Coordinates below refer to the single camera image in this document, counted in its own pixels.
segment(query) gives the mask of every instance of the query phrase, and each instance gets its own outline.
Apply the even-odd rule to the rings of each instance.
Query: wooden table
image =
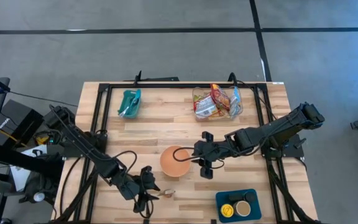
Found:
[[[82,130],[90,130],[99,83],[86,82],[76,114],[76,125]],[[282,83],[267,83],[270,104],[275,116],[290,112],[290,105]],[[113,156],[125,150],[133,150],[138,160],[131,174],[139,174],[142,167],[151,165],[156,184],[162,189],[174,189],[172,198],[161,197],[154,201],[151,223],[209,223],[217,219],[215,194],[218,191],[256,189],[262,210],[262,219],[251,223],[275,223],[272,196],[266,163],[260,153],[249,157],[225,159],[226,165],[214,171],[214,179],[200,177],[200,167],[191,165],[189,173],[180,178],[166,176],[160,166],[160,154],[169,146],[190,146],[201,139],[203,131],[214,134],[214,140],[224,139],[224,135],[240,128],[258,127],[258,117],[252,90],[241,88],[244,111],[233,121],[196,122],[193,114],[192,89],[188,88],[143,88],[142,102],[137,119],[121,119],[117,110],[120,107],[125,89],[113,89],[108,118],[108,148],[106,153]],[[99,125],[103,114],[99,114]],[[267,115],[264,105],[264,120]],[[134,156],[125,154],[120,160],[132,163]],[[74,159],[65,162],[62,179],[55,203],[59,211],[59,199],[63,181]],[[292,158],[283,160],[288,188],[300,207],[311,217],[317,218],[305,168]],[[76,165],[68,178],[63,204],[66,208],[78,191],[83,167],[83,159]],[[281,194],[282,216],[286,219]],[[85,217],[87,203],[83,203],[81,217]],[[141,223],[139,214],[133,213],[133,201],[125,201],[114,186],[110,187],[100,177],[94,201],[92,223]]]

